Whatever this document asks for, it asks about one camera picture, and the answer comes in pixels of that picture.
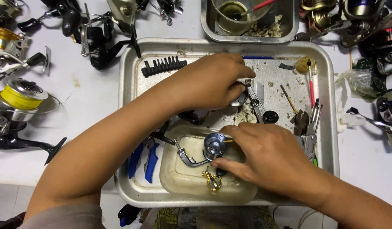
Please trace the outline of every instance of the metal tray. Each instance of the metal tray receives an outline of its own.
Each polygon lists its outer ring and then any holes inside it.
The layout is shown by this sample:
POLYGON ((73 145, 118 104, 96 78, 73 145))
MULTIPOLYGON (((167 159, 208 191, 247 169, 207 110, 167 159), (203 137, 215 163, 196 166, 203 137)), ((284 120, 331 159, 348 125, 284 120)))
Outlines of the metal tray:
POLYGON ((299 0, 278 0, 271 6, 270 11, 262 20, 273 20, 282 14, 280 28, 283 31, 280 38, 230 36, 221 32, 216 23, 217 11, 211 0, 202 0, 201 23, 207 36, 217 42, 281 44, 294 38, 299 29, 299 0))
MULTIPOLYGON (((167 72, 144 78, 141 69, 144 61, 178 55, 179 49, 187 51, 179 55, 179 60, 191 63, 200 57, 213 53, 232 52, 248 56, 272 56, 275 60, 246 60, 246 65, 254 68, 257 77, 254 79, 265 86, 264 106, 279 114, 278 125, 292 131, 292 109, 287 99, 282 96, 280 84, 283 84, 297 109, 310 111, 309 83, 307 76, 293 73, 290 70, 278 68, 280 63, 293 64, 297 58, 306 55, 316 61, 314 76, 315 96, 323 104, 320 127, 318 131, 317 156, 319 166, 339 177, 338 141, 335 113, 334 80, 331 60, 319 46, 310 42, 289 42, 281 45, 257 44, 224 44, 213 43, 203 39, 163 39, 143 38, 138 40, 142 57, 138 58, 135 50, 126 49, 121 57, 119 108, 132 101, 159 81, 174 72, 167 72)), ((204 126, 220 129, 233 123, 237 109, 228 107, 209 115, 204 126)), ((181 125, 180 120, 173 125, 181 125)), ((115 185, 118 193, 129 204, 136 207, 198 207, 223 206, 225 203, 209 200, 184 198, 170 194, 162 188, 159 180, 160 161, 164 143, 160 142, 156 154, 159 158, 153 174, 153 184, 144 178, 144 170, 139 168, 133 179, 128 179, 127 169, 123 164, 115 173, 115 185)), ((147 153, 142 154, 141 164, 146 161, 147 153)), ((265 190, 258 190, 254 200, 247 205, 298 205, 298 203, 280 197, 265 190)))

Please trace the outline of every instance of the bit holder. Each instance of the bit holder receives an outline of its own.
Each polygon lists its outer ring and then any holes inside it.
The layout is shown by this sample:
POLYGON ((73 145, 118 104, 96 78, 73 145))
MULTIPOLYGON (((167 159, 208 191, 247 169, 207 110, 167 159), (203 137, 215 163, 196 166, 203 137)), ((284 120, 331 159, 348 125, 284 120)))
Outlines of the bit holder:
POLYGON ((160 62, 159 59, 153 60, 152 62, 153 67, 149 66, 149 62, 145 60, 145 68, 142 68, 142 74, 145 76, 145 78, 171 70, 178 70, 187 65, 187 61, 179 61, 178 56, 172 58, 165 57, 164 59, 161 59, 160 62))

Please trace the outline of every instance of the blue tool handle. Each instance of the blue tool handle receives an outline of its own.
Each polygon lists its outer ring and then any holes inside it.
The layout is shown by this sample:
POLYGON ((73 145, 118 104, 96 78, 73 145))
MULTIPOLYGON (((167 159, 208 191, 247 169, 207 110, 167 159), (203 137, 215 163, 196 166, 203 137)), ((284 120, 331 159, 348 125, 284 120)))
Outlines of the blue tool handle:
POLYGON ((149 149, 149 159, 148 159, 148 166, 145 172, 145 179, 152 184, 152 174, 153 170, 155 169, 156 162, 158 161, 158 157, 156 156, 156 148, 159 146, 159 143, 155 143, 149 149))
POLYGON ((135 175, 135 171, 137 170, 137 164, 139 159, 141 158, 142 150, 144 149, 144 143, 141 142, 138 147, 131 154, 130 163, 128 165, 128 177, 131 179, 135 175))

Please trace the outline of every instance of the pliers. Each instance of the pliers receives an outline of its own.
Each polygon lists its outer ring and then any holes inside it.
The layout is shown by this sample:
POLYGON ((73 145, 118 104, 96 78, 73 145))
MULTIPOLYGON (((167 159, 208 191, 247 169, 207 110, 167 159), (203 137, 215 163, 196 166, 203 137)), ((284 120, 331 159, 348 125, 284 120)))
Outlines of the pliers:
POLYGON ((145 147, 148 148, 148 159, 144 164, 145 179, 152 184, 153 170, 155 169, 158 157, 156 156, 156 148, 158 148, 159 143, 155 142, 155 138, 175 145, 175 142, 165 137, 165 132, 169 127, 169 121, 166 121, 158 132, 152 132, 147 138, 145 138, 138 147, 134 150, 128 163, 128 177, 131 179, 135 172, 137 171, 138 165, 140 165, 140 159, 142 151, 145 147))

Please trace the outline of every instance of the white table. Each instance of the white table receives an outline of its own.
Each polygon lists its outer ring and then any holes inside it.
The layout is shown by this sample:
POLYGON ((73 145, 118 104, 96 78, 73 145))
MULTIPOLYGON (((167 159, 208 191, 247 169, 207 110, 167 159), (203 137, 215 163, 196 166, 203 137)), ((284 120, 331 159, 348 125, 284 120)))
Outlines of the white table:
MULTIPOLYGON (((29 1, 29 9, 18 21, 38 18, 47 9, 40 1, 29 1)), ((90 13, 105 13, 109 8, 104 0, 88 1, 90 13)), ((159 13, 148 6, 140 12, 136 28, 138 38, 205 38, 200 25, 200 2, 183 0, 183 15, 176 14, 171 27, 159 17, 159 13)), ((48 26, 59 25, 60 20, 45 21, 48 26)), ((305 31, 301 23, 299 31, 305 31)), ((59 28, 42 28, 33 37, 28 56, 43 52, 48 46, 52 50, 50 76, 40 74, 35 67, 21 77, 36 81, 43 89, 56 96, 63 106, 56 112, 35 116, 20 136, 57 144, 61 138, 73 139, 88 127, 117 110, 119 63, 107 71, 98 71, 89 59, 80 55, 81 46, 64 37, 59 28)), ((118 35, 118 40, 127 39, 118 35)), ((338 46, 338 36, 328 34, 324 40, 334 41, 322 48, 331 57, 334 72, 349 69, 349 50, 338 46)), ((0 82, 0 90, 5 81, 0 82)), ((361 99, 353 103, 359 111, 372 117, 372 104, 361 99)), ((341 179, 364 189, 392 204, 392 149, 380 138, 381 132, 374 126, 355 127, 338 135, 341 179)), ((0 183, 36 186, 45 166, 47 152, 36 149, 0 150, 0 183)), ((110 180, 106 191, 114 191, 110 180)))

